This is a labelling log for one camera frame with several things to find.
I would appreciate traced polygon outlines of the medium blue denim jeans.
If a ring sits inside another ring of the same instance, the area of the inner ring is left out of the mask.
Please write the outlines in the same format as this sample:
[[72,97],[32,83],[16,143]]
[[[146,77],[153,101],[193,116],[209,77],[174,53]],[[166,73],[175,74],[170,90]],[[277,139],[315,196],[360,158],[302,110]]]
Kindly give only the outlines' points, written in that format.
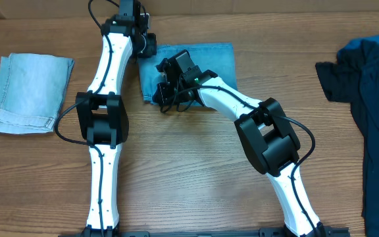
[[189,52],[194,64],[202,71],[211,70],[217,73],[227,85],[237,89],[236,62],[231,43],[158,45],[156,55],[138,59],[141,92],[145,102],[153,103],[152,97],[157,90],[157,84],[164,82],[156,66],[164,58],[169,59],[183,50]]

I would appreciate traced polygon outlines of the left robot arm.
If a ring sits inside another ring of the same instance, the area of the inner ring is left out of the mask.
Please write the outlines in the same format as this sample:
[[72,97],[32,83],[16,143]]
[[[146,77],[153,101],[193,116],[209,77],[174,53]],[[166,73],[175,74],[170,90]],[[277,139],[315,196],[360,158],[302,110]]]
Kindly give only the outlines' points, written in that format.
[[86,92],[76,95],[80,130],[91,157],[91,201],[81,236],[118,236],[118,164],[129,121],[121,96],[124,72],[132,57],[156,53],[149,15],[139,1],[121,1],[119,12],[100,26],[103,49]]

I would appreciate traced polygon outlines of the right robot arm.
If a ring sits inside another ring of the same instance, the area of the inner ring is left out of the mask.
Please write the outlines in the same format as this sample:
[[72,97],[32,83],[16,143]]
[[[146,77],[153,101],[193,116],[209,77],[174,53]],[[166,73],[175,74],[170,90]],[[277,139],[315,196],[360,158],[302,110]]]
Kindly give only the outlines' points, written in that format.
[[277,100],[243,95],[217,73],[201,71],[186,50],[163,59],[156,68],[165,79],[153,97],[162,113],[183,102],[198,102],[234,123],[247,160],[257,172],[267,175],[276,192],[287,236],[326,234],[299,171],[303,158],[298,154],[301,144],[293,129],[299,122],[287,117]]

